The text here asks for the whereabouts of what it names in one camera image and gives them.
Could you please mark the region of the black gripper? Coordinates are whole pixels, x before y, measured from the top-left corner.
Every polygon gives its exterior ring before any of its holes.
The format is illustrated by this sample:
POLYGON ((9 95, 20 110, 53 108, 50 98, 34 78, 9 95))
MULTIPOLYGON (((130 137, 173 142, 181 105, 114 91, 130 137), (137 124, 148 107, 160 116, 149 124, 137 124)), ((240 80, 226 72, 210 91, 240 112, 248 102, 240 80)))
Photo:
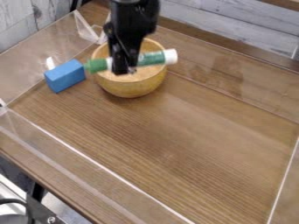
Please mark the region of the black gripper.
POLYGON ((109 0, 109 21, 104 25, 112 73, 134 71, 141 42, 154 32, 160 0, 109 0))

